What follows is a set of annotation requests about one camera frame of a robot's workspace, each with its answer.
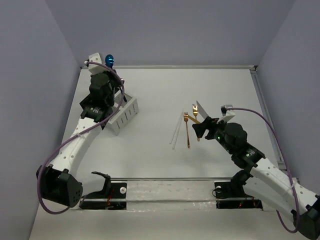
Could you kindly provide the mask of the blue metallic spoon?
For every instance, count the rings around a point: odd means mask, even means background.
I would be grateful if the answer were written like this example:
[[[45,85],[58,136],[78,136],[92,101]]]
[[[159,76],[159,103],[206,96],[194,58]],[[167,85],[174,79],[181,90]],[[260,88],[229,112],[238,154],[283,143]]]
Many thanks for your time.
[[[105,57],[105,65],[107,67],[111,68],[117,74],[117,71],[113,68],[114,63],[115,63],[115,59],[114,59],[113,55],[112,54],[106,55],[106,57]],[[128,102],[125,96],[124,96],[123,100],[124,100],[125,103]]]

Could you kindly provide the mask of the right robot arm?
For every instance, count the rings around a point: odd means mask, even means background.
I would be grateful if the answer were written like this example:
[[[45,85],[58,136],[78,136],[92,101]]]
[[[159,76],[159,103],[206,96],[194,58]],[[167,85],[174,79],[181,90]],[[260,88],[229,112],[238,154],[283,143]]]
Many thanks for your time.
[[[235,196],[259,198],[292,221],[297,231],[309,240],[320,236],[320,196],[308,190],[277,168],[260,150],[249,144],[248,134],[235,122],[207,117],[193,124],[198,138],[216,140],[241,170],[230,183]],[[247,181],[258,179],[262,188],[252,190]]]

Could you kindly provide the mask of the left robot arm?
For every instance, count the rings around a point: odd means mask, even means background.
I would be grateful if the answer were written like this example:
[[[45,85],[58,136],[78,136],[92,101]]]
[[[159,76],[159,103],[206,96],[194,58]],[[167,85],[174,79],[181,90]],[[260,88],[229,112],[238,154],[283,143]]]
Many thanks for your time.
[[[80,102],[82,112],[76,129],[36,172],[37,197],[47,213],[59,215],[63,210],[50,210],[45,200],[65,206],[66,210],[80,201],[83,185],[75,175],[91,143],[118,111],[114,108],[117,92],[123,102],[124,81],[115,70],[108,68],[90,76],[89,94]]]

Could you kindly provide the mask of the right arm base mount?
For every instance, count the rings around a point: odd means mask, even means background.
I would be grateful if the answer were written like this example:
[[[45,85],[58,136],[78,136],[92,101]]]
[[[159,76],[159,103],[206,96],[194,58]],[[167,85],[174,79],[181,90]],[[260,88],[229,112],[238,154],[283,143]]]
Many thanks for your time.
[[[247,195],[242,186],[231,181],[215,182],[211,194],[219,210],[263,209],[261,200]]]

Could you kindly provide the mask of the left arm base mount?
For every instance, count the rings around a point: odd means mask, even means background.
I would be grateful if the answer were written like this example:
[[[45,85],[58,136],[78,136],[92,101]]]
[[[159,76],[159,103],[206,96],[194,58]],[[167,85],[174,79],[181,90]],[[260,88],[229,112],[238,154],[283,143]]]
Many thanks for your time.
[[[92,174],[104,178],[103,187],[82,196],[78,207],[82,210],[126,210],[127,182],[113,181],[108,174],[98,171]]]

